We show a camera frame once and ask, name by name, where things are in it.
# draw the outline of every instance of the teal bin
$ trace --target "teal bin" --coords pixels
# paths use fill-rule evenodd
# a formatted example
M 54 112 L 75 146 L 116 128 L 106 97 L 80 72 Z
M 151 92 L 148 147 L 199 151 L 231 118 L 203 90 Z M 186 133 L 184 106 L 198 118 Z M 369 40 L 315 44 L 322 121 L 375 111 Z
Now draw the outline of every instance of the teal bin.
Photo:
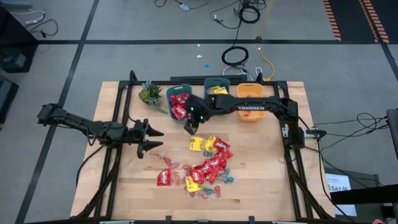
M 179 95 L 181 93 L 189 93 L 189 95 L 192 94 L 192 87 L 187 84 L 183 85 L 178 85 L 178 86 L 173 86 L 167 89 L 166 91 L 166 97 L 167 97 L 167 106 L 169 107 L 169 115 L 172 117 L 172 119 L 177 123 L 177 124 L 185 124 L 186 119 L 178 120 L 175 115 L 173 114 L 172 111 L 172 104 L 170 102 L 170 96 L 171 95 Z
M 224 86 L 229 93 L 229 85 L 231 82 L 226 78 L 207 78 L 205 80 L 205 101 L 207 105 L 211 104 L 210 97 L 207 94 L 207 90 L 214 86 Z

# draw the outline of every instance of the yellow candy wrapper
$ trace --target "yellow candy wrapper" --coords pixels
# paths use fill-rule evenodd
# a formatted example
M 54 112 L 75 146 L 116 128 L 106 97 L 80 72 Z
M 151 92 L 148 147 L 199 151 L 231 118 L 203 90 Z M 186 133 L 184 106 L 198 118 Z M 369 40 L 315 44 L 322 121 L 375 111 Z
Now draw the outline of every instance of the yellow candy wrapper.
M 188 192 L 196 192 L 203 188 L 202 185 L 195 183 L 191 176 L 185 178 L 185 183 L 187 184 Z
M 205 141 L 205 150 L 208 152 L 216 152 L 217 148 L 214 147 L 214 142 L 216 141 L 216 136 L 210 136 Z
M 209 95 L 217 95 L 217 94 L 228 94 L 228 91 L 224 86 L 214 86 L 208 89 Z
M 203 142 L 204 142 L 203 138 L 191 137 L 191 140 L 189 143 L 189 150 L 203 151 L 203 148 L 204 148 Z

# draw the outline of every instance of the floor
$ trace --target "floor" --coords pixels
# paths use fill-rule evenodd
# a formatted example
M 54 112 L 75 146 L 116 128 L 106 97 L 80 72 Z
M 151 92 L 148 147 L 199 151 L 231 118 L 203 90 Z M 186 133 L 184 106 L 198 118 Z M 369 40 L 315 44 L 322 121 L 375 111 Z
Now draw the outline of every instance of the floor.
M 80 40 L 90 11 L 94 12 L 87 40 L 173 40 L 234 39 L 235 30 L 222 28 L 209 18 L 209 12 L 229 4 L 229 0 L 183 12 L 169 1 L 162 8 L 148 0 L 31 0 L 34 10 L 43 10 L 55 19 L 59 32 L 47 40 Z M 186 0 L 190 6 L 199 0 Z M 232 9 L 218 12 L 218 19 L 234 26 L 238 19 Z M 21 22 L 28 16 L 16 16 Z M 239 39 L 253 39 L 261 23 L 243 24 Z M 43 30 L 51 32 L 47 24 Z M 263 39 L 333 40 L 322 1 L 278 0 L 269 16 Z M 398 105 L 397 78 L 379 44 L 263 44 L 260 48 L 275 66 L 274 80 L 303 81 L 315 123 L 355 119 L 360 112 L 382 117 Z M 42 44 L 29 73 L 6 74 L 19 86 L 19 92 L 0 131 L 0 221 L 14 223 L 42 152 L 48 128 L 36 124 L 43 104 L 56 103 L 67 77 L 73 77 L 64 108 L 92 118 L 103 81 L 126 80 L 134 70 L 140 80 L 168 80 L 171 76 L 221 75 L 225 65 L 221 54 L 229 44 Z M 246 68 L 271 70 L 255 45 L 240 44 L 249 50 Z M 398 45 L 388 45 L 395 58 Z M 239 53 L 227 60 L 241 58 Z M 76 69 L 71 69 L 77 59 Z M 329 133 L 349 134 L 361 128 L 358 123 L 322 126 Z M 322 146 L 338 138 L 325 137 Z M 25 222 L 68 218 L 75 193 L 76 172 L 83 161 L 86 139 L 78 132 L 57 129 L 52 139 Z M 398 162 L 389 130 L 344 140 L 325 149 L 325 158 L 340 169 L 378 174 L 383 184 L 398 183 Z

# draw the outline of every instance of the wooden tabletop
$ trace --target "wooden tabletop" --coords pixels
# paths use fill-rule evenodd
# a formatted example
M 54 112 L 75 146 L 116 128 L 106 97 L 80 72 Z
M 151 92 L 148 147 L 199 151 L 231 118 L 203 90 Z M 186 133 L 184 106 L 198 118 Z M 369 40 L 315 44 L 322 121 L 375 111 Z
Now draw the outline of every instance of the wooden tabletop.
M 313 124 L 307 95 L 302 82 L 288 82 L 290 98 L 297 101 L 299 115 L 311 126 Z M 163 86 L 164 96 L 169 86 Z M 203 96 L 203 86 L 192 86 L 193 93 Z M 141 86 L 134 86 L 130 104 L 133 119 L 148 118 L 151 126 L 165 135 L 148 138 L 162 141 L 164 144 L 150 152 L 165 152 L 172 160 L 181 164 L 201 164 L 204 160 L 200 152 L 188 150 L 190 135 L 181 124 L 176 124 L 169 115 L 156 112 L 144 104 L 138 93 Z M 98 98 L 94 120 L 111 121 L 118 82 L 104 82 Z M 236 96 L 236 87 L 230 87 L 230 93 Z M 272 96 L 273 87 L 264 86 L 264 96 Z M 161 105 L 167 109 L 165 97 Z M 183 185 L 158 187 L 157 176 L 165 163 L 159 159 L 151 159 L 144 155 L 138 159 L 137 146 L 123 146 L 119 179 L 114 199 L 112 219 L 115 220 L 165 220 L 171 215 L 173 220 L 248 220 L 254 216 L 256 220 L 294 221 L 294 208 L 290 193 L 290 185 L 284 149 L 280 135 L 278 120 L 271 113 L 258 122 L 244 122 L 238 113 L 214 116 L 205 124 L 201 124 L 197 136 L 208 137 L 212 134 L 220 137 L 231 145 L 234 154 L 228 160 L 227 167 L 236 178 L 232 184 L 220 184 L 221 197 L 213 200 L 189 198 Z M 316 148 L 315 140 L 306 139 L 308 147 Z M 89 156 L 98 145 L 88 146 L 85 157 Z M 90 201 L 97 191 L 103 167 L 105 150 L 92 157 L 81 170 L 80 181 L 72 206 L 72 215 L 76 215 Z M 308 188 L 320 205 L 334 216 L 333 207 L 322 190 L 319 160 L 316 152 L 302 149 L 303 164 L 307 177 Z M 322 167 L 323 180 L 326 183 Z M 305 217 L 302 194 L 298 189 L 302 216 Z M 108 192 L 104 202 L 108 201 Z

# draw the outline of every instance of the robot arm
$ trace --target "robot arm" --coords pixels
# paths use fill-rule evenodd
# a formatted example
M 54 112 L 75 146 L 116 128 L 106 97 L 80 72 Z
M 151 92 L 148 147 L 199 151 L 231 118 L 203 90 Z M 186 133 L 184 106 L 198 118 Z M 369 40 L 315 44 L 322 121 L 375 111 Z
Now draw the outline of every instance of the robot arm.
M 263 98 L 236 98 L 231 95 L 212 95 L 211 105 L 195 95 L 190 95 L 185 103 L 185 109 L 191 114 L 185 123 L 185 130 L 195 134 L 199 123 L 204 123 L 214 115 L 229 114 L 234 111 L 270 111 L 277 119 L 287 125 L 289 144 L 294 148 L 304 147 L 304 132 L 299 127 L 297 102 L 274 96 Z
M 118 147 L 121 144 L 138 144 L 137 156 L 142 159 L 143 151 L 148 151 L 163 143 L 146 140 L 148 136 L 163 136 L 160 131 L 156 131 L 148 123 L 148 119 L 143 122 L 137 120 L 133 128 L 112 121 L 90 121 L 75 114 L 68 113 L 56 104 L 44 105 L 39 115 L 39 124 L 65 125 L 68 128 L 81 131 L 88 138 L 98 140 L 102 146 Z

